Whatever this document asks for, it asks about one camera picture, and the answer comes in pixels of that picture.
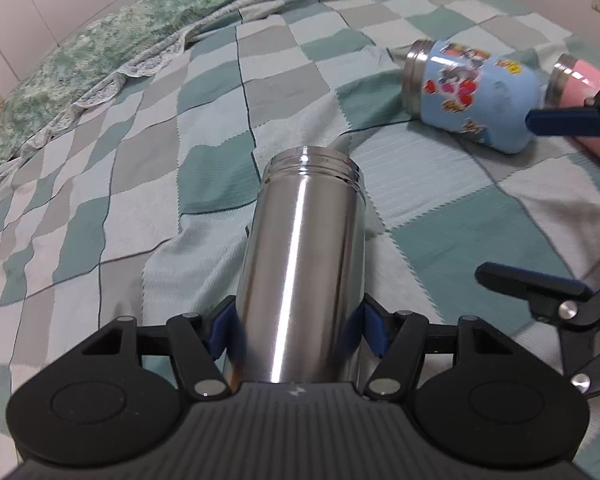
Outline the stainless steel cup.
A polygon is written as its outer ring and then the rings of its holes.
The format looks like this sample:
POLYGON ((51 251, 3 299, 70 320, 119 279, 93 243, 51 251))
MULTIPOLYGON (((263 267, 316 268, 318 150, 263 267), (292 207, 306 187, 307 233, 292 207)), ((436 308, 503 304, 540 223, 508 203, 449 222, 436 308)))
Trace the stainless steel cup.
POLYGON ((358 374, 365 211, 363 175, 347 155, 300 146, 270 160, 227 346, 233 388, 345 382, 358 374))

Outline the blue cartoon sticker cup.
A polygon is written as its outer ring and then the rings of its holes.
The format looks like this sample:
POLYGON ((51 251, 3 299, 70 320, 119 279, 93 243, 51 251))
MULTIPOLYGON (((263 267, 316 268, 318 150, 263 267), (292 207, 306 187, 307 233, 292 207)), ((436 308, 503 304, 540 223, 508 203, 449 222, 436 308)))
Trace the blue cartoon sticker cup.
POLYGON ((430 127, 518 154, 531 142, 526 116, 542 104, 542 88, 517 61, 454 41, 419 39, 406 54, 402 102, 430 127))

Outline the green floral bedspread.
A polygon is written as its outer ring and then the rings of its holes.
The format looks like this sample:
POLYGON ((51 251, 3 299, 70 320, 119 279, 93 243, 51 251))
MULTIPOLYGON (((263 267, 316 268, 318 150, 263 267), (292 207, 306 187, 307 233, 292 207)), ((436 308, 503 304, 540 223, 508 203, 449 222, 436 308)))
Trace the green floral bedspread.
POLYGON ((31 136, 142 52, 237 0, 138 0, 91 22, 42 59, 0 108, 0 166, 31 136))

